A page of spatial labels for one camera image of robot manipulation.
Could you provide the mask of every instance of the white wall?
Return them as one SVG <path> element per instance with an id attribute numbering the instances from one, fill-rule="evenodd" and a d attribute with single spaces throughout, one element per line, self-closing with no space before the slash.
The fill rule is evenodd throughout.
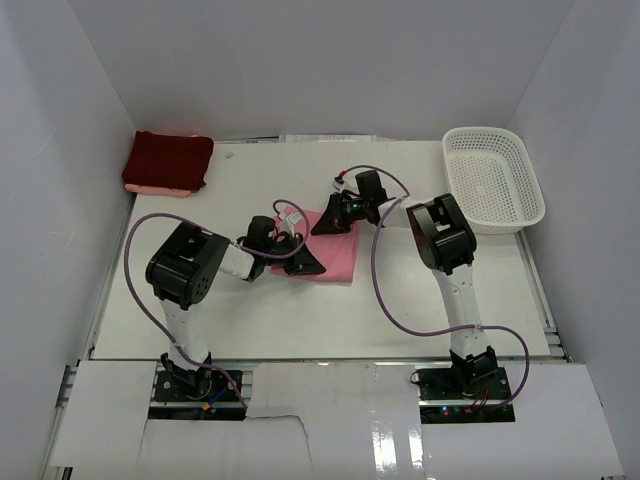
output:
<path id="1" fill-rule="evenodd" d="M 572 0 L 69 0 L 136 127 L 506 126 Z"/>
<path id="2" fill-rule="evenodd" d="M 561 337 L 640 479 L 640 3 L 577 0 L 509 128 L 547 202 L 527 235 Z"/>
<path id="3" fill-rule="evenodd" d="M 0 477 L 37 478 L 127 196 L 133 125 L 64 0 L 0 1 Z"/>

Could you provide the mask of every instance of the white plastic basket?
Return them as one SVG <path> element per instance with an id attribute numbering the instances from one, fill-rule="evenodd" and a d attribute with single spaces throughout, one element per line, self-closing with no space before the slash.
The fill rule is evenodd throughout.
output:
<path id="1" fill-rule="evenodd" d="M 475 233 L 515 233 L 545 205 L 527 149 L 502 128 L 454 128 L 442 139 L 447 182 Z"/>

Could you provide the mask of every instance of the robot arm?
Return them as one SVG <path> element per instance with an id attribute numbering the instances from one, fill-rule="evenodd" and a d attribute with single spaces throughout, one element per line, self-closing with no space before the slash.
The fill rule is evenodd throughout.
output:
<path id="1" fill-rule="evenodd" d="M 341 177 L 335 178 L 338 192 L 330 196 L 312 235 L 343 233 L 363 219 L 377 225 L 396 203 L 387 198 L 376 171 L 356 175 L 356 182 L 353 188 Z M 386 217 L 384 226 L 411 229 L 420 258 L 442 292 L 449 326 L 480 327 L 472 267 L 477 242 L 455 198 L 451 194 L 426 202 L 405 198 Z M 450 353 L 453 369 L 468 391 L 477 390 L 498 369 L 495 351 L 480 328 L 452 332 Z"/>
<path id="2" fill-rule="evenodd" d="M 266 266 L 282 266 L 288 275 L 315 275 L 325 268 L 303 246 L 295 255 L 302 237 L 276 231 L 270 217 L 253 217 L 240 245 L 216 233 L 183 222 L 173 231 L 153 256 L 145 272 L 165 313 L 166 326 L 176 342 L 160 360 L 183 393 L 200 398 L 208 389 L 211 371 L 194 370 L 178 351 L 180 347 L 192 360 L 211 363 L 211 354 L 202 335 L 202 317 L 190 307 L 200 303 L 211 288 L 218 272 L 252 282 Z"/>

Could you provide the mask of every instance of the red cloth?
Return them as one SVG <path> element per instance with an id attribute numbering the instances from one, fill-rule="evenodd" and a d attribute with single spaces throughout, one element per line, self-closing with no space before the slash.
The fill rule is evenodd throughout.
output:
<path id="1" fill-rule="evenodd" d="M 131 155 L 122 172 L 125 184 L 198 191 L 213 153 L 207 137 L 174 137 L 136 132 Z"/>

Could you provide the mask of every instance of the pink cloth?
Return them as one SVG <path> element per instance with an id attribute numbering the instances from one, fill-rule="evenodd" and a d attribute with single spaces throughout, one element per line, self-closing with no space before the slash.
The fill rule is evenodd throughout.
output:
<path id="1" fill-rule="evenodd" d="M 288 207 L 285 211 L 289 214 L 294 212 L 295 209 Z M 305 210 L 305 213 L 311 222 L 309 228 L 313 228 L 322 216 L 320 212 Z M 280 225 L 279 218 L 276 218 L 276 223 Z M 294 229 L 296 233 L 304 235 L 304 220 L 296 223 Z M 307 248 L 327 271 L 322 275 L 300 275 L 295 278 L 310 280 L 312 282 L 353 282 L 353 272 L 356 268 L 356 258 L 358 256 L 358 232 L 358 224 L 354 223 L 349 233 L 343 233 L 341 235 L 309 235 L 306 243 Z M 275 275 L 286 275 L 282 267 L 271 267 L 271 273 Z"/>
<path id="2" fill-rule="evenodd" d="M 143 185 L 133 185 L 127 183 L 124 188 L 133 193 L 140 193 L 142 195 L 166 195 L 169 197 L 184 198 L 191 195 L 191 190 L 178 190 L 177 188 L 163 188 L 163 187 L 145 187 Z"/>

